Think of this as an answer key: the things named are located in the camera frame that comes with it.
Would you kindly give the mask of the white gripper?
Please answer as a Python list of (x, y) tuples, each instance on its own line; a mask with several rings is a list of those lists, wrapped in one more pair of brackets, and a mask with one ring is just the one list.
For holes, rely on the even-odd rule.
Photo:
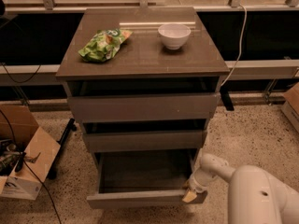
[(193, 172), (189, 180), (185, 181), (182, 188), (189, 189), (186, 190), (182, 201), (185, 203), (190, 203), (197, 198), (197, 193), (203, 193), (207, 190), (208, 185), (217, 179), (216, 175), (210, 172), (203, 171), (202, 169), (197, 169)]

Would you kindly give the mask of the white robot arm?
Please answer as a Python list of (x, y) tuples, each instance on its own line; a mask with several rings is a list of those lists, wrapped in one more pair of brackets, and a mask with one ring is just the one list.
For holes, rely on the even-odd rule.
[(228, 184), (228, 224), (299, 224), (299, 192), (264, 169), (234, 168), (208, 153), (201, 154), (199, 162), (186, 183), (183, 202), (194, 201), (220, 177)]

